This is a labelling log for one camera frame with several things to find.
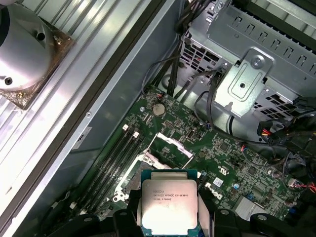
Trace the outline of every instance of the green circuit board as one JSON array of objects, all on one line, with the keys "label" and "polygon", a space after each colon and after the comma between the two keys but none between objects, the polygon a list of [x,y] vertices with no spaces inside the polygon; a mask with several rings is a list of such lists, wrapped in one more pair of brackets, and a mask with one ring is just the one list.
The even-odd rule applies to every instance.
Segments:
[{"label": "green circuit board", "polygon": [[[200,125],[192,110],[155,87],[150,87],[148,93],[157,96],[140,96],[82,181],[79,187],[79,191],[84,193],[79,198],[82,207],[92,211],[102,209],[105,216],[126,207],[124,201],[112,202],[115,187],[135,157],[150,144],[150,153],[161,163],[171,168],[182,168],[189,161],[188,156],[175,145],[154,139],[157,133],[161,133],[178,141],[194,155],[186,169],[206,171],[205,185],[214,194],[219,208],[233,209],[240,197],[246,197],[267,213],[284,219],[289,207],[283,202],[296,200],[298,194],[288,191],[281,179],[271,176],[279,171],[273,167],[254,167],[244,159],[238,142]],[[157,104],[163,105],[163,110],[154,108]],[[124,125],[139,132],[137,141],[132,139],[132,133],[127,135],[123,132]],[[246,155],[254,163],[266,164],[264,158],[250,149]],[[122,186],[130,184],[141,165],[142,162],[137,162]],[[138,188],[138,184],[133,184],[133,188]]]}]

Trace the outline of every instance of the red wire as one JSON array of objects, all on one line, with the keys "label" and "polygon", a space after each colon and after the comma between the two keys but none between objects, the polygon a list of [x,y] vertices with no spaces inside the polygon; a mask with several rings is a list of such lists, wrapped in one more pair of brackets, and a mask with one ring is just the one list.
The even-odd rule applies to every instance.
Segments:
[{"label": "red wire", "polygon": [[263,131],[264,131],[265,133],[267,133],[268,135],[271,135],[271,132],[270,132],[270,131],[268,131],[268,130],[266,130],[266,129],[263,129]]}]

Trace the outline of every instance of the capacitor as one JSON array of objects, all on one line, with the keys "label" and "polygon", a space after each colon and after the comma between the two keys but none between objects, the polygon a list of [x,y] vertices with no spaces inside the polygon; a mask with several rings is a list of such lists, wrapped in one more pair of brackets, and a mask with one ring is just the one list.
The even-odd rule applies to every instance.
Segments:
[{"label": "capacitor", "polygon": [[282,177],[282,175],[280,174],[280,173],[272,173],[272,175],[271,175],[273,178],[275,178],[275,179],[278,179],[278,178],[281,178]]},{"label": "capacitor", "polygon": [[240,188],[240,185],[239,185],[239,184],[233,184],[233,188],[234,188],[234,189],[239,189],[239,188]]},{"label": "capacitor", "polygon": [[293,199],[287,199],[287,200],[284,200],[284,205],[288,206],[288,207],[294,207],[297,205],[297,202],[294,201]]}]

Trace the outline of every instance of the ram slot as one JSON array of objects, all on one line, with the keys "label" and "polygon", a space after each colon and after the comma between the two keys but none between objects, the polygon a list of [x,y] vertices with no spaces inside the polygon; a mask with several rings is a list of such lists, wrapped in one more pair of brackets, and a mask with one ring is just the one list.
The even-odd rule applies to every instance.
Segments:
[{"label": "ram slot", "polygon": [[111,166],[108,166],[108,168],[104,171],[104,175],[102,177],[101,182],[98,183],[94,191],[91,193],[92,199],[90,199],[87,202],[86,208],[88,210],[91,210],[91,205],[93,205],[94,201],[99,197],[100,192],[102,192],[102,188],[106,185],[110,176],[113,173],[115,173],[115,171],[121,165],[122,161],[125,158],[125,154],[129,151],[130,147],[135,143],[135,140],[136,139],[133,136],[131,136],[128,139],[127,143],[125,143],[124,147],[121,148],[119,154],[115,157],[115,162],[113,162]]},{"label": "ram slot", "polygon": [[127,133],[119,137],[117,142],[111,148],[110,152],[106,155],[103,163],[101,164],[99,171],[94,176],[91,182],[91,185],[84,192],[85,194],[81,198],[81,201],[79,202],[81,205],[84,205],[84,206],[88,205],[88,203],[85,203],[85,202],[87,202],[87,199],[90,198],[91,193],[93,193],[95,189],[97,188],[97,186],[100,184],[102,178],[104,177],[103,176],[104,172],[106,171],[108,167],[111,167],[113,165],[113,163],[116,160],[117,155],[121,152],[122,146],[127,143],[127,141],[131,138],[131,136],[132,136],[132,132],[128,131]]},{"label": "ram slot", "polygon": [[112,176],[110,176],[111,181],[108,182],[109,184],[106,185],[106,187],[102,188],[102,190],[104,191],[100,194],[92,210],[99,209],[103,205],[102,202],[104,201],[104,199],[106,198],[106,195],[109,193],[109,191],[111,190],[111,188],[117,181],[117,178],[123,174],[125,168],[130,164],[132,160],[135,159],[137,154],[139,154],[139,147],[140,147],[141,142],[142,141],[140,139],[137,140],[135,142],[135,145],[132,148],[130,148],[129,152],[125,156],[126,157],[125,161],[122,162],[123,164],[126,164],[126,165],[120,166],[117,172],[113,174]]}]

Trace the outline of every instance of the motherboard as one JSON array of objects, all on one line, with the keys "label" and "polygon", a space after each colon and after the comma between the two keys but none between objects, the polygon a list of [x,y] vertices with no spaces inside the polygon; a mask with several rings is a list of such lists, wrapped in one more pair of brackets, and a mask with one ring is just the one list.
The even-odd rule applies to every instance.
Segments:
[{"label": "motherboard", "polygon": [[[126,208],[131,190],[148,169],[196,169],[199,187],[207,187],[219,208],[248,220],[258,212],[281,220],[298,198],[274,167],[245,160],[242,144],[222,137],[200,122],[193,111],[155,87],[130,109],[80,183],[74,202],[83,213],[100,218]],[[247,149],[259,165],[267,160]],[[291,179],[285,175],[285,182]]]}]

